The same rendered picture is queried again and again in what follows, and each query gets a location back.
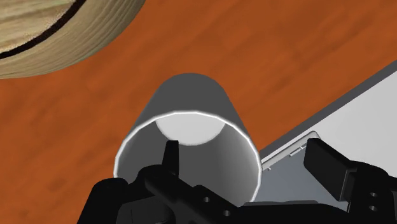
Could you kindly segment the light wooden bowl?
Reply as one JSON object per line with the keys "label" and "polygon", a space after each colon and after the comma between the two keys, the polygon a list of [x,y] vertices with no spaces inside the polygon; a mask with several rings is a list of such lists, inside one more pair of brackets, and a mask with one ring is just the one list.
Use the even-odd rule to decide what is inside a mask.
{"label": "light wooden bowl", "polygon": [[146,0],[0,0],[0,79],[76,64],[110,44]]}

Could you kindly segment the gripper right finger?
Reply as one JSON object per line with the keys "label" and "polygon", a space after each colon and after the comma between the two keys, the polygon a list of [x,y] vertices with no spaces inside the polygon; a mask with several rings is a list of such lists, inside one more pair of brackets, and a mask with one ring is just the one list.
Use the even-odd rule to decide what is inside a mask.
{"label": "gripper right finger", "polygon": [[348,203],[354,224],[397,224],[397,178],[385,170],[349,160],[318,138],[307,141],[303,164],[335,200]]}

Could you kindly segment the grey flat rectangular device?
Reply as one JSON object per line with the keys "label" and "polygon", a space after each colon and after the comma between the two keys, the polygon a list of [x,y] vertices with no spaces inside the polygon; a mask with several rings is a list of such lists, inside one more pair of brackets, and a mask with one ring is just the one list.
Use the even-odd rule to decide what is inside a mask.
{"label": "grey flat rectangular device", "polygon": [[261,150],[258,202],[315,200],[347,209],[303,166],[306,142],[314,137],[397,177],[397,60]]}

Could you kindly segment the grey cylindrical cup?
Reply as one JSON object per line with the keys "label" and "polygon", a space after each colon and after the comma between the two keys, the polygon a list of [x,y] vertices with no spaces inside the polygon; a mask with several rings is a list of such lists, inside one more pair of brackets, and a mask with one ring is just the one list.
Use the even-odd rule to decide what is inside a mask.
{"label": "grey cylindrical cup", "polygon": [[179,142],[179,177],[236,206],[253,201],[261,184],[258,151],[226,92],[212,78],[175,75],[153,94],[115,157],[113,175],[133,182],[161,164],[168,140]]}

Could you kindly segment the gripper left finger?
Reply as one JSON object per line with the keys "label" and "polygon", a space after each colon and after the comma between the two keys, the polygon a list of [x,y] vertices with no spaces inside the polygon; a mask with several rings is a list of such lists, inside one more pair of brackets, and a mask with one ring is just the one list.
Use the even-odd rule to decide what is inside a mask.
{"label": "gripper left finger", "polygon": [[142,168],[132,183],[97,182],[77,224],[239,224],[238,208],[208,188],[179,178],[179,143],[167,141],[162,163]]}

